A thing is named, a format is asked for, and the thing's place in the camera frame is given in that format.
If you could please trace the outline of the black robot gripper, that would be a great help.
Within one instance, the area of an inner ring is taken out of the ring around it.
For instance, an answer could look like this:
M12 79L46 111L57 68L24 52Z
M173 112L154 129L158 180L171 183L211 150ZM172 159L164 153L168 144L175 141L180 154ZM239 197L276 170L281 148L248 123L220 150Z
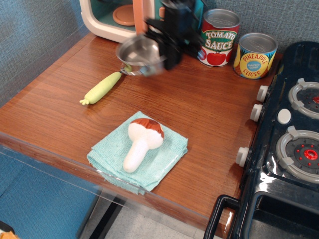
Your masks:
M202 9L196 4L164 4L163 19L146 20L147 37L159 45L159 55L164 56L166 70L180 63L182 55L198 58L201 54L202 38L198 33Z

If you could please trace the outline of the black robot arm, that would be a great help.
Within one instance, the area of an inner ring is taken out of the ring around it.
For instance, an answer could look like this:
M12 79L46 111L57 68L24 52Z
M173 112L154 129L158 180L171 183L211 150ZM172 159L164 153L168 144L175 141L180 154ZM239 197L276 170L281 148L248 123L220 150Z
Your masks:
M162 0L163 20L147 19L146 36L159 45L164 68L171 70L180 63L183 54L197 58L203 39L198 33L200 19L195 14L194 0Z

